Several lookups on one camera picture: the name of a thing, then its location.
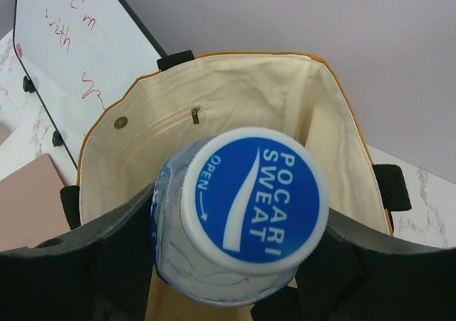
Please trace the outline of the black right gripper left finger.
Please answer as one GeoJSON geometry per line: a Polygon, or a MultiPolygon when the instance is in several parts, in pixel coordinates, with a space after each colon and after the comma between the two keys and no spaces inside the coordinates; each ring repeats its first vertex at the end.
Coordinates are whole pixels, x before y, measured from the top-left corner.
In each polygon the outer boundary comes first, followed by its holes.
{"type": "Polygon", "coordinates": [[[154,186],[35,248],[1,253],[2,320],[144,320],[154,186]]]}

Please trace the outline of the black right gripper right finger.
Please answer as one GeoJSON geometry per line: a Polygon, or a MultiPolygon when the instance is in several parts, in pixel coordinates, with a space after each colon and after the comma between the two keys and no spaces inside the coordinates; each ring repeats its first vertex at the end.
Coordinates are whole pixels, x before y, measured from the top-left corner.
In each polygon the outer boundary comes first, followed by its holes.
{"type": "Polygon", "coordinates": [[[256,303],[253,320],[455,319],[455,249],[388,236],[334,210],[296,283],[256,303]]]}

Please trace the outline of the clear water bottle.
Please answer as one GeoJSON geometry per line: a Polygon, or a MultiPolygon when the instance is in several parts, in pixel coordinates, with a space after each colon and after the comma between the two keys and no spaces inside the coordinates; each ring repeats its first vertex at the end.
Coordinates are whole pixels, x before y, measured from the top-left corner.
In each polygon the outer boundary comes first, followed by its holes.
{"type": "Polygon", "coordinates": [[[198,302],[251,305],[294,279],[328,213],[323,174],[291,137],[242,127],[198,140],[172,155],[155,183],[155,270],[198,302]]]}

